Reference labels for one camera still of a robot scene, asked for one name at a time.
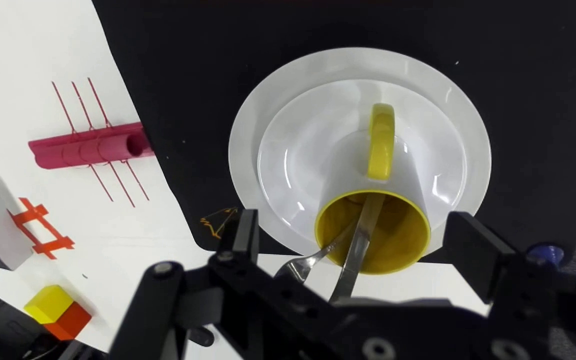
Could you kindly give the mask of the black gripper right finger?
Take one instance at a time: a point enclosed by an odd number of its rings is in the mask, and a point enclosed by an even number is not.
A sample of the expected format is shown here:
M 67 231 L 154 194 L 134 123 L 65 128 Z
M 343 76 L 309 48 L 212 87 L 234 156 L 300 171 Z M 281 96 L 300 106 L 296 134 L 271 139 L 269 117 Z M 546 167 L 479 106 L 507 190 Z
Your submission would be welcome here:
M 512 242 L 469 211 L 453 211 L 444 234 L 447 260 L 483 300 L 519 295 L 527 257 Z

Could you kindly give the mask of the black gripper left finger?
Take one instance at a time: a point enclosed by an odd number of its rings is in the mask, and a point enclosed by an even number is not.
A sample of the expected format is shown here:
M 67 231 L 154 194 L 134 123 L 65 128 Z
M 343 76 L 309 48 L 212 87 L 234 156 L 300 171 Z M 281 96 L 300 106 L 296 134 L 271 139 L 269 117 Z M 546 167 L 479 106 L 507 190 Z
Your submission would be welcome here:
M 218 264 L 255 264 L 260 249 L 258 211 L 243 210 L 226 222 L 222 242 L 216 252 Z

